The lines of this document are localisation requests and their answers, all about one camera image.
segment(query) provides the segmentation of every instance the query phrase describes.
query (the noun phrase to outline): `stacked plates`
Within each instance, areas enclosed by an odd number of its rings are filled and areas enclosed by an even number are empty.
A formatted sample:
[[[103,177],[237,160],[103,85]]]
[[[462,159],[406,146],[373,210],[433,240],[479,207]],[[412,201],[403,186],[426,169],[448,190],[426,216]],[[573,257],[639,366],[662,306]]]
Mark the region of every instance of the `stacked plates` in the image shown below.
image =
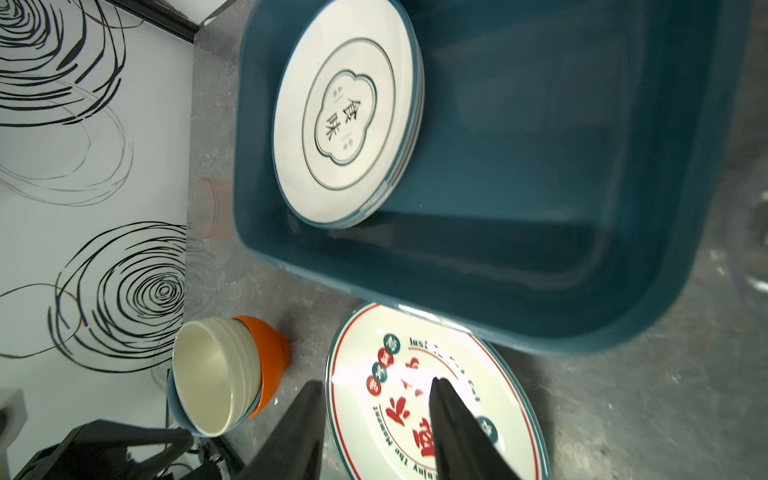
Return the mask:
[[[275,107],[273,159],[291,210],[351,227],[392,193],[424,107],[424,68],[397,0],[333,0],[293,49]]]

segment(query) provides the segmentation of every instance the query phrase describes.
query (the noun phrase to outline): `black swirl pattern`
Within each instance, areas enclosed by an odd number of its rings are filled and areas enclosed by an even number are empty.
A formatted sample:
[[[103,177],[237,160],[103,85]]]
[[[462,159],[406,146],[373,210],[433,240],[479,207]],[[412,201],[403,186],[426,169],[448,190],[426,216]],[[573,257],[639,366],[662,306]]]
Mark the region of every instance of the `black swirl pattern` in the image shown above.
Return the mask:
[[[186,230],[138,222],[86,243],[55,282],[48,330],[58,350],[79,366],[109,373],[170,359],[184,311]],[[80,319],[59,308],[64,292],[76,297]]]
[[[99,0],[0,2],[0,126],[75,124],[105,108],[132,26]]]

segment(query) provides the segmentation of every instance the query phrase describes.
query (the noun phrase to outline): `plate rim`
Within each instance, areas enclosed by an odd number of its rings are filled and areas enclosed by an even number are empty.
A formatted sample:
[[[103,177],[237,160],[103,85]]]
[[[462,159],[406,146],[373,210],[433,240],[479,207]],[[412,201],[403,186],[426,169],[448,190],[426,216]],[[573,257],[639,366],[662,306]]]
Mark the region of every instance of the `plate rim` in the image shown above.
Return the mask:
[[[377,307],[377,306],[383,306],[385,308],[391,309],[390,307],[387,307],[386,305],[382,305],[381,303],[376,302],[365,302],[362,305],[356,307],[352,313],[350,313],[349,317],[344,321],[344,323],[339,326],[336,333],[333,334],[333,338],[331,339],[331,347],[328,351],[328,358],[326,360],[326,374],[325,374],[325,397],[326,397],[326,414],[328,415],[328,422],[330,424],[331,433],[333,434],[333,443],[336,445],[336,448],[339,450],[339,457],[341,457],[342,463],[344,464],[344,469],[346,470],[347,474],[350,478],[353,480],[362,480],[360,475],[357,474],[357,471],[354,469],[354,466],[351,465],[351,462],[348,459],[348,454],[346,453],[346,449],[341,445],[339,442],[339,432],[336,425],[336,416],[333,414],[333,406],[332,406],[332,385],[331,385],[331,364],[332,359],[334,356],[334,351],[336,350],[336,347],[339,345],[339,340],[341,338],[342,332],[347,331],[349,328],[349,325],[352,323],[354,319],[356,319],[358,316],[362,315],[366,311]],[[395,310],[398,313],[404,313],[408,315],[407,312],[403,312],[401,310],[397,309],[391,309]],[[479,339],[478,337],[472,335],[471,333],[462,332],[460,330],[454,330],[456,333],[464,333],[468,335],[471,339],[477,342],[477,344],[484,349],[488,356],[491,357],[491,360],[493,363],[496,364],[496,367],[498,368],[499,372],[502,374],[502,376],[505,377],[508,384],[511,386],[512,392],[515,394],[515,396],[518,399],[518,402],[521,406],[521,409],[523,411],[523,416],[527,420],[528,425],[528,433],[531,436],[531,443],[534,445],[534,453],[538,457],[538,461],[536,462],[536,479],[535,480],[551,480],[550,477],[550,465],[549,465],[549,455],[547,453],[547,444],[544,439],[544,435],[541,432],[541,426],[538,424],[538,418],[536,417],[536,414],[533,410],[533,406],[531,405],[531,402],[528,400],[528,396],[525,394],[525,390],[523,390],[522,385],[515,377],[515,374],[512,373],[512,371],[509,369],[509,365],[507,365],[506,361],[499,355],[499,353],[496,351],[496,348],[494,348],[493,345],[486,342],[483,339]]]
[[[306,33],[307,29],[310,27],[310,25],[315,21],[315,19],[320,15],[320,13],[325,10],[330,4],[337,2],[339,0],[328,0],[328,2],[325,2],[322,7],[320,7],[317,12],[312,16],[310,21],[304,25],[304,28],[302,28],[301,34],[296,39],[296,42],[294,42],[293,47],[291,48],[290,54],[288,55],[288,59],[286,61],[285,66],[283,66],[283,73],[280,75],[280,83],[277,85],[277,96],[280,96],[280,90],[283,88],[283,80],[285,79],[286,71],[288,70],[288,64],[290,63],[290,59],[293,57],[293,53],[296,51],[296,47],[301,42],[301,39],[303,38],[304,34]],[[397,177],[396,181],[393,178],[395,176],[395,172],[398,170],[398,166],[403,162],[403,154],[405,153],[406,146],[408,144],[408,133],[412,130],[412,124],[415,121],[415,107],[416,107],[416,101],[418,98],[418,95],[416,94],[419,86],[420,81],[419,77],[422,76],[423,70],[419,67],[419,64],[422,63],[421,54],[419,52],[419,41],[416,39],[415,32],[413,30],[413,23],[411,23],[411,18],[408,16],[408,13],[403,8],[402,5],[400,5],[400,2],[398,0],[383,0],[385,2],[388,2],[392,7],[397,11],[398,15],[400,16],[402,23],[406,27],[406,33],[408,34],[408,39],[410,40],[410,48],[411,48],[411,57],[412,57],[412,69],[414,72],[411,86],[413,95],[411,98],[411,105],[409,108],[409,118],[406,122],[406,129],[405,129],[405,135],[400,140],[400,145],[398,146],[397,153],[395,155],[395,159],[392,162],[392,164],[389,166],[389,169],[387,170],[386,175],[384,176],[384,179],[382,180],[382,183],[379,185],[378,188],[376,188],[362,205],[358,207],[356,212],[353,212],[349,215],[347,215],[344,218],[338,219],[336,221],[330,222],[330,223],[317,223],[313,222],[312,220],[305,218],[303,215],[299,214],[295,208],[293,208],[293,205],[288,201],[285,192],[283,192],[283,186],[280,184],[280,177],[277,175],[277,162],[275,159],[275,135],[274,135],[274,128],[275,128],[275,117],[277,116],[277,97],[275,97],[275,107],[272,111],[272,128],[270,130],[270,146],[272,148],[272,169],[275,176],[275,180],[277,182],[277,189],[280,191],[280,196],[283,198],[283,201],[288,206],[291,213],[296,215],[299,220],[303,221],[304,223],[310,225],[311,227],[320,228],[324,230],[335,230],[335,229],[342,229],[342,228],[348,228],[348,227],[354,227],[358,223],[362,222],[366,218],[370,217],[374,212],[376,212],[377,209],[370,208],[371,204],[377,203],[377,200],[382,194],[382,187],[385,187],[387,185],[396,184],[397,181],[399,181],[399,177]],[[394,186],[392,188],[389,188],[389,193],[392,193]],[[389,194],[384,195],[384,200],[389,196]]]

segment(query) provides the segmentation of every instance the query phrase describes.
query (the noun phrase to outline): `orange bowl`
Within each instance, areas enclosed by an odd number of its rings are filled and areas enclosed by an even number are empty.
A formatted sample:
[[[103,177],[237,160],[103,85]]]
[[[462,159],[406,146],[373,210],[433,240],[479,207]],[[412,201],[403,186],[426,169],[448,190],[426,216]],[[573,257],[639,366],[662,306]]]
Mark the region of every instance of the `orange bowl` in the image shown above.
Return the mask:
[[[232,318],[245,323],[248,330],[250,330],[250,334],[253,336],[253,341],[256,342],[257,350],[259,350],[259,358],[261,360],[261,401],[256,410],[250,415],[250,418],[253,418],[272,401],[275,393],[277,393],[277,388],[283,379],[283,372],[285,372],[288,365],[288,342],[286,342],[286,337],[282,333],[277,332],[262,320],[245,315]]]

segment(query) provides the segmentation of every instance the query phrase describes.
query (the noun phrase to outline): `white ceramic plate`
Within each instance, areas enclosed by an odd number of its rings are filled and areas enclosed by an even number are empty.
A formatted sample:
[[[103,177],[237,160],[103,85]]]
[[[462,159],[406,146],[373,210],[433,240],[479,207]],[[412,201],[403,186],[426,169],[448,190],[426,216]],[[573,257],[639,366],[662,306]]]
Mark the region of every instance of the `white ceramic plate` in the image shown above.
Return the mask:
[[[273,157],[294,213],[351,227],[394,188],[412,151],[423,69],[390,0],[334,0],[293,50],[275,106]]]
[[[497,352],[468,333],[375,303],[344,323],[326,368],[328,414],[351,478],[437,478],[434,377],[451,382],[522,480],[549,479],[538,422]]]

